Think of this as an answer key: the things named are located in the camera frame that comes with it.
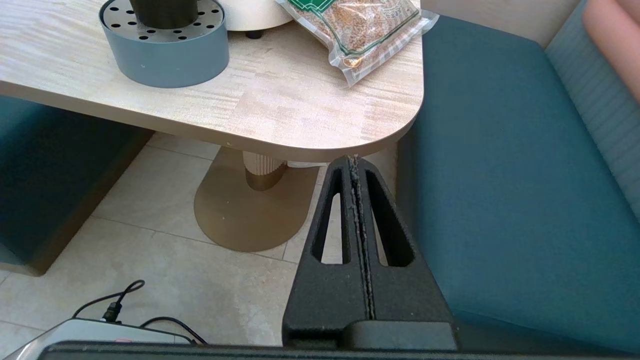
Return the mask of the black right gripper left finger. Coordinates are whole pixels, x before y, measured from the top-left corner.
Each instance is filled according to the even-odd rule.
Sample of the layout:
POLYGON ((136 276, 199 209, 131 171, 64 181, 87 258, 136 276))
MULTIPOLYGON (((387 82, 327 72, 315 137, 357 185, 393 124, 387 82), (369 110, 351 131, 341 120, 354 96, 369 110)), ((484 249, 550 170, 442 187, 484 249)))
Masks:
POLYGON ((355 159, 344 156, 326 171, 282 318, 285 347, 337 347, 350 324, 370 319, 355 159), (334 196, 340 196, 342 262, 322 261, 334 196))

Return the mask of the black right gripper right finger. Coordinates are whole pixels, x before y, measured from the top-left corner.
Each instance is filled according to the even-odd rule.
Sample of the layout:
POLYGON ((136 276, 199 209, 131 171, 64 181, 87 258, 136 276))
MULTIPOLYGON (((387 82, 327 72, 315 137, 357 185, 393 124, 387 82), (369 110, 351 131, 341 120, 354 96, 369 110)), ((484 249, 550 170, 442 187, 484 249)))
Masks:
POLYGON ((358 260, 372 321, 453 323, 450 307, 381 173, 356 160, 358 260))

